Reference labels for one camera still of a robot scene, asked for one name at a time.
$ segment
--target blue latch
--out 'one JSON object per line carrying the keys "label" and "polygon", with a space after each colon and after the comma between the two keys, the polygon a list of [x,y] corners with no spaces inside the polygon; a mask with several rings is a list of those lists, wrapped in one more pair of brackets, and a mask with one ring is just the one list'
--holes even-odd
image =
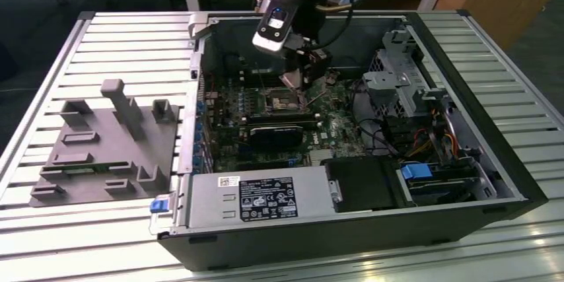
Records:
{"label": "blue latch", "polygon": [[412,178],[429,178],[433,176],[431,173],[429,166],[425,163],[408,164],[401,168],[401,174],[404,179],[409,180]]}
{"label": "blue latch", "polygon": [[151,214],[168,212],[168,199],[156,199],[151,202]]}

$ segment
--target warning label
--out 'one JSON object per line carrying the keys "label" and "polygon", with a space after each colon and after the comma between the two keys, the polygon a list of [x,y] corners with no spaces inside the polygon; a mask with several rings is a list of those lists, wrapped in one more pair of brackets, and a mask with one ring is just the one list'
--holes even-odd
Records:
{"label": "warning label", "polygon": [[239,182],[241,221],[297,217],[292,178]]}

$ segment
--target floor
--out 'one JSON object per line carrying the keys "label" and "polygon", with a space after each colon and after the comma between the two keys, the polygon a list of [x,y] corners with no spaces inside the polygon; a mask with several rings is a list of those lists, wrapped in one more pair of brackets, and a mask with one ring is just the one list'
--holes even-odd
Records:
{"label": "floor", "polygon": [[[251,3],[251,0],[229,0],[228,3]],[[217,0],[203,0],[203,4],[209,9],[219,9]],[[20,67],[11,78],[0,81],[0,151],[9,142],[79,13],[176,10],[185,10],[183,0],[0,0],[0,78],[9,64],[3,52],[9,52]],[[508,51],[517,66],[561,112],[563,25],[564,0],[551,0]]]}

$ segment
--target metal bracket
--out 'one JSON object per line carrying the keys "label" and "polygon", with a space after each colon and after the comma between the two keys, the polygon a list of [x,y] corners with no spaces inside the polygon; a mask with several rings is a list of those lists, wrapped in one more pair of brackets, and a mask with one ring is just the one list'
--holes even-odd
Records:
{"label": "metal bracket", "polygon": [[432,88],[423,92],[423,100],[441,100],[448,96],[447,90],[444,88]]}
{"label": "metal bracket", "polygon": [[200,38],[205,34],[204,31],[208,26],[209,15],[203,12],[193,13],[188,19],[188,32],[192,40]]}

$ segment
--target slotted metal surface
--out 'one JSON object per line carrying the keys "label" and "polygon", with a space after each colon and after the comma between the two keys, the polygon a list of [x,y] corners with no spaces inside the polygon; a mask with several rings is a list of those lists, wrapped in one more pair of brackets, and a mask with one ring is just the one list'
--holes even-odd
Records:
{"label": "slotted metal surface", "polygon": [[188,17],[188,13],[97,13],[76,27],[79,40],[71,41],[60,58],[53,88],[3,179],[8,188],[0,198],[0,280],[500,281],[561,277],[561,118],[471,26],[472,21],[456,13],[423,14],[423,19],[551,199],[523,217],[495,223],[449,244],[192,273],[149,234],[151,199],[29,208],[31,186],[64,123],[57,113],[65,99],[85,98],[91,108],[111,107],[97,85],[104,78],[119,77],[129,83],[125,93],[139,105],[156,98],[183,105],[191,57]]}

